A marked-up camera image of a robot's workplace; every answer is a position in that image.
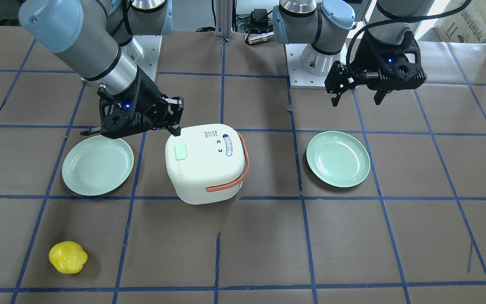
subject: yellow object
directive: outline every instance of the yellow object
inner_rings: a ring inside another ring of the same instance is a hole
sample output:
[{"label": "yellow object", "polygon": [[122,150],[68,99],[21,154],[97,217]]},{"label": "yellow object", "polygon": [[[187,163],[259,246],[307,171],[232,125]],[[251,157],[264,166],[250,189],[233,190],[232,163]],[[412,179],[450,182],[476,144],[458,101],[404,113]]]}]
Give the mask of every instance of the yellow object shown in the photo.
[{"label": "yellow object", "polygon": [[65,274],[78,273],[87,261],[87,253],[84,249],[71,241],[54,245],[48,256],[57,271]]}]

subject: green plate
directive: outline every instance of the green plate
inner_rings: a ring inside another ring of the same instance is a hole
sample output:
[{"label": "green plate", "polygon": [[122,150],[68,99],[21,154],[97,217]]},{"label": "green plate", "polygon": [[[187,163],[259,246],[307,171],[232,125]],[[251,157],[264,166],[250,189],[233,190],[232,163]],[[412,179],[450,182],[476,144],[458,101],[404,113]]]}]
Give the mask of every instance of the green plate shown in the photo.
[{"label": "green plate", "polygon": [[319,133],[307,146],[307,162],[322,181],[336,187],[353,187],[370,171],[365,147],[354,137],[339,131]]}]

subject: orange strap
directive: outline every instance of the orange strap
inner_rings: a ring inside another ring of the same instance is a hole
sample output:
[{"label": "orange strap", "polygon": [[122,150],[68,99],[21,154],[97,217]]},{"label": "orange strap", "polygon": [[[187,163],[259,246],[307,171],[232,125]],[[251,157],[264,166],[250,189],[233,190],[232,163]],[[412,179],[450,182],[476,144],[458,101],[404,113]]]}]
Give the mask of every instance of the orange strap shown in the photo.
[{"label": "orange strap", "polygon": [[243,153],[245,153],[245,161],[247,162],[247,168],[241,174],[241,176],[238,179],[236,179],[235,181],[224,184],[224,185],[216,185],[216,186],[213,186],[213,187],[208,187],[208,188],[206,188],[206,192],[215,192],[215,191],[221,191],[221,190],[226,190],[228,188],[232,188],[235,185],[238,185],[239,183],[241,183],[243,181],[243,179],[245,179],[245,177],[247,177],[248,169],[249,169],[251,163],[248,161],[248,152],[247,152],[247,146],[245,146],[245,140],[243,139],[243,136],[241,136],[241,133],[239,133],[239,132],[237,132],[237,133],[239,135],[239,139],[241,139],[241,144],[243,145]]}]

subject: white lunch box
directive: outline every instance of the white lunch box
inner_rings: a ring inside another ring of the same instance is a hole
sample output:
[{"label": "white lunch box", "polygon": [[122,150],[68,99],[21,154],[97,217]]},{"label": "white lunch box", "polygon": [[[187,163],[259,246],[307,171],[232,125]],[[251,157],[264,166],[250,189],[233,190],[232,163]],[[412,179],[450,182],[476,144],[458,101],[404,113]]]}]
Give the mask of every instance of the white lunch box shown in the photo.
[{"label": "white lunch box", "polygon": [[243,137],[220,123],[182,128],[168,138],[165,157],[175,192],[193,205],[233,197],[249,169]]}]

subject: round plate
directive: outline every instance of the round plate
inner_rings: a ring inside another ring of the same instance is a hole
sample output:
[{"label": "round plate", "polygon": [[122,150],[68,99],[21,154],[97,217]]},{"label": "round plate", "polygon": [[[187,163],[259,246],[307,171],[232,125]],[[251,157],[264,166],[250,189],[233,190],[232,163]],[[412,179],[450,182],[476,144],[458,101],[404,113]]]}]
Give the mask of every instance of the round plate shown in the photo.
[{"label": "round plate", "polygon": [[81,195],[101,195],[119,187],[132,171],[135,157],[121,138],[90,137],[72,148],[63,161],[63,181]]},{"label": "round plate", "polygon": [[307,162],[322,181],[336,187],[361,183],[370,170],[365,147],[354,137],[339,131],[319,133],[307,146]]}]

